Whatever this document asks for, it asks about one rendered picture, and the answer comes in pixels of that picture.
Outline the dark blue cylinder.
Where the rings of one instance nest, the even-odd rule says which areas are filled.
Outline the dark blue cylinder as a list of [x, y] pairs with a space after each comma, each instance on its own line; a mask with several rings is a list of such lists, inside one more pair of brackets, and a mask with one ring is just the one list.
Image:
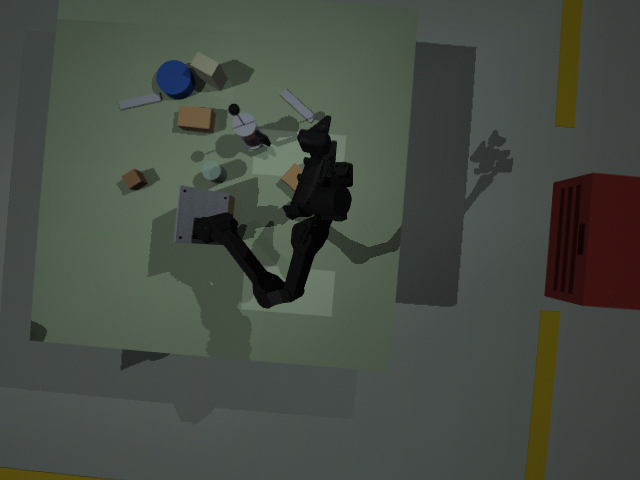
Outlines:
[[173, 99], [184, 99], [194, 90], [195, 79], [186, 64], [178, 60], [163, 63], [156, 75], [159, 88]]

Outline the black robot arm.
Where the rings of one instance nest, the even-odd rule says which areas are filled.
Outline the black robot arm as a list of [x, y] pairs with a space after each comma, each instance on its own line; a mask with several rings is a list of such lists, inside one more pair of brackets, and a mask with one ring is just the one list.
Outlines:
[[282, 207], [291, 220], [314, 215], [292, 228], [293, 255], [285, 282], [267, 272], [254, 256], [238, 235], [238, 222], [232, 214], [194, 218], [191, 238], [205, 244], [214, 241], [223, 244], [252, 282], [253, 295], [262, 308], [291, 303], [304, 294], [314, 256], [328, 238], [332, 221], [347, 219], [352, 197], [346, 187], [353, 186], [353, 164], [331, 163], [332, 160], [325, 159], [323, 165], [321, 178], [326, 187], [300, 183], [290, 205]]

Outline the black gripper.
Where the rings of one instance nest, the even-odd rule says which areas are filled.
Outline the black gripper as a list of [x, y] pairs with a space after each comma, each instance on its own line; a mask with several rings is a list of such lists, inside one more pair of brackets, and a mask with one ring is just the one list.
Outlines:
[[314, 126], [307, 129], [301, 129], [297, 136], [300, 147], [303, 152], [310, 153], [311, 157], [304, 157], [305, 164], [302, 174], [297, 175], [298, 184], [306, 183], [317, 188], [326, 187], [326, 183], [322, 181], [321, 175], [325, 159], [332, 160], [332, 164], [336, 161], [337, 141], [331, 138], [329, 133], [331, 116], [326, 115]]

